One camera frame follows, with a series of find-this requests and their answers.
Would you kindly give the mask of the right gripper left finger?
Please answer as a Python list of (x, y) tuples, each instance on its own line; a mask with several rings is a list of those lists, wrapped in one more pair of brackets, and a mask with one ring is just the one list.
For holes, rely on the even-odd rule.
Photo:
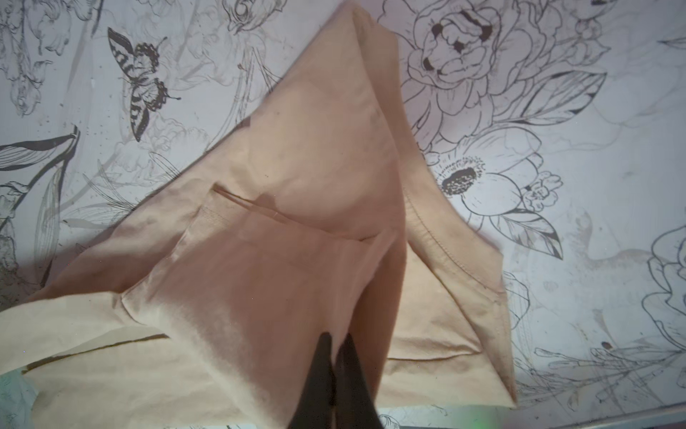
[(330, 429), (333, 421), (335, 377), (332, 367), (332, 336), (320, 335), (314, 356), (288, 429)]

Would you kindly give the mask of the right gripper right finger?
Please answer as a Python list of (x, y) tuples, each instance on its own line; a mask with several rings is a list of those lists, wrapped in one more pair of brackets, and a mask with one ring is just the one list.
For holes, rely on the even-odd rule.
[(336, 427), (383, 429), (351, 334), (347, 335), (339, 348), (334, 375)]

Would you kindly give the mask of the beige t-shirt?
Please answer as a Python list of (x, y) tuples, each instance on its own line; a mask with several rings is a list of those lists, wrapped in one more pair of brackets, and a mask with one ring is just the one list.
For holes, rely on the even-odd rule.
[(285, 427), (317, 343), (373, 403), (516, 405), (502, 257), (445, 198), (398, 40), (345, 3), (246, 125), (1, 315), (36, 427)]

